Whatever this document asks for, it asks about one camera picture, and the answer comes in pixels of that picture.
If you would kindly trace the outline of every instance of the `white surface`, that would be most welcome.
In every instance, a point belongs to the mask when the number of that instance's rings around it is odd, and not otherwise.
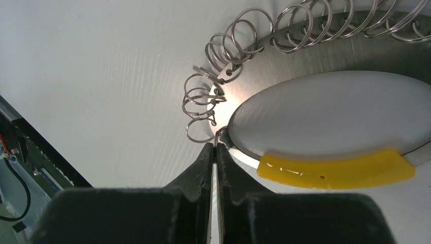
[[[163,186],[202,147],[184,135],[180,102],[192,65],[208,66],[206,42],[245,8],[276,17],[293,2],[3,0],[0,94],[94,186]],[[364,190],[382,199],[400,243],[431,237],[431,168],[423,169],[411,181]]]
[[[336,160],[385,148],[406,154],[431,139],[431,86],[402,75],[339,71],[303,76],[245,101],[229,124],[239,148]]]

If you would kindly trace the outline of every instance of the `hole in yellow handle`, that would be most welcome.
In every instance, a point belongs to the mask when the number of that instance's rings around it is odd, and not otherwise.
[[[394,149],[339,161],[296,161],[265,154],[260,177],[286,185],[315,189],[376,187],[412,178],[415,168]]]

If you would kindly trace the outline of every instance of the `metal spiral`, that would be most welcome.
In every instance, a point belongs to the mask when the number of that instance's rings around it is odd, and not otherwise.
[[[399,20],[396,23],[390,23],[390,20],[395,13],[397,7],[399,6],[401,0],[370,0],[370,2],[372,2],[372,6],[367,17],[364,18],[362,22],[357,25],[352,23],[355,14],[354,0],[341,1],[344,1],[345,3],[344,12],[348,12],[349,14],[344,19],[344,23],[341,28],[336,32],[330,30],[333,15],[333,9],[331,7],[331,4],[332,2],[336,2],[335,0],[303,0],[300,4],[292,5],[285,8],[275,19],[275,24],[271,16],[266,11],[257,8],[250,8],[239,13],[238,16],[227,26],[223,33],[214,34],[205,46],[205,56],[210,66],[213,68],[213,71],[209,71],[205,68],[193,67],[196,73],[191,75],[184,82],[184,98],[182,101],[182,110],[187,116],[192,119],[186,126],[187,137],[197,143],[206,143],[213,140],[214,136],[211,136],[205,140],[196,140],[190,136],[189,128],[193,123],[203,120],[210,121],[213,126],[216,126],[217,120],[214,113],[214,108],[218,103],[225,101],[221,89],[214,89],[214,95],[210,95],[210,88],[206,88],[203,86],[187,88],[187,83],[189,82],[189,80],[194,77],[205,77],[216,87],[223,86],[226,81],[223,79],[219,79],[218,74],[222,72],[228,64],[232,65],[232,69],[227,70],[227,72],[233,73],[235,70],[239,69],[243,63],[250,60],[254,55],[259,55],[259,52],[264,51],[263,46],[260,47],[256,45],[256,42],[258,40],[258,33],[256,31],[256,27],[250,21],[242,19],[243,15],[246,13],[259,12],[265,15],[266,19],[269,22],[268,34],[272,34],[277,30],[281,20],[286,14],[288,14],[289,12],[291,13],[287,26],[285,26],[288,27],[292,24],[293,19],[299,12],[299,10],[305,11],[304,20],[307,21],[308,24],[302,29],[302,40],[294,39],[289,32],[286,33],[286,38],[289,43],[288,46],[278,43],[275,38],[270,39],[271,45],[278,52],[284,54],[293,53],[300,49],[313,47],[314,45],[317,45],[319,43],[326,43],[335,39],[350,38],[357,35],[358,33],[363,33],[366,37],[369,38],[383,38],[387,36],[392,36],[396,40],[405,43],[422,43],[431,41],[431,32],[427,34],[421,33],[419,30],[420,23],[415,20],[415,18],[420,14],[421,10],[427,4],[428,0],[421,0],[419,4],[409,14],[407,14],[403,19]],[[389,10],[387,10],[382,17],[376,20],[377,10],[381,9],[383,5],[389,1],[392,1],[392,5]],[[312,35],[314,26],[314,17],[312,14],[312,10],[319,3],[323,5],[322,16],[326,15],[327,17],[326,21],[320,23],[319,25],[321,29],[320,34]],[[236,26],[241,22],[248,25],[248,27],[250,27],[253,33],[253,44],[247,49],[243,49],[235,38]],[[403,29],[409,24],[412,25],[412,30],[416,37],[406,38],[397,34],[399,30]],[[234,51],[228,49],[228,47],[226,46],[227,41],[233,44],[233,47],[235,48]],[[201,92],[198,95],[192,96],[191,92],[193,91]],[[196,105],[196,108],[205,107],[205,109],[201,112],[189,111],[186,109],[186,105],[189,103]]]

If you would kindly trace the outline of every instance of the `green floor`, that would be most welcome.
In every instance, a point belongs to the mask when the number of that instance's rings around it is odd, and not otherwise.
[[[6,210],[5,204],[0,204],[0,215],[1,216],[10,216],[11,214]],[[7,222],[0,220],[0,244],[19,244],[18,239],[16,238],[15,231],[12,226],[16,222]]]

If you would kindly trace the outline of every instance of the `metal plate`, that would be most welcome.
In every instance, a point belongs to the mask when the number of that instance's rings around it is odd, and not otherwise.
[[[367,11],[356,12],[352,22],[359,23],[367,14]],[[405,13],[394,15],[396,19],[404,16]],[[331,29],[337,30],[345,17],[347,13],[335,14]],[[324,19],[325,17],[315,18],[313,34],[319,34],[319,25]],[[421,15],[417,20],[422,30],[431,29],[431,17]],[[257,53],[236,71],[237,73],[228,76],[226,71],[231,69],[231,66],[225,67],[219,78],[231,80],[221,87],[226,101],[217,104],[214,109],[217,125],[210,125],[213,133],[227,126],[236,108],[254,94],[280,82],[305,75],[342,70],[382,71],[431,83],[430,43],[412,45],[391,37],[370,39],[358,34],[352,38],[318,44],[293,54],[281,54],[271,46],[269,40],[272,37],[280,44],[287,45],[287,31],[300,40],[303,37],[301,29],[304,25],[306,22],[300,22],[259,40],[257,45],[263,45],[264,51]],[[409,36],[412,33],[406,28],[398,34]]]

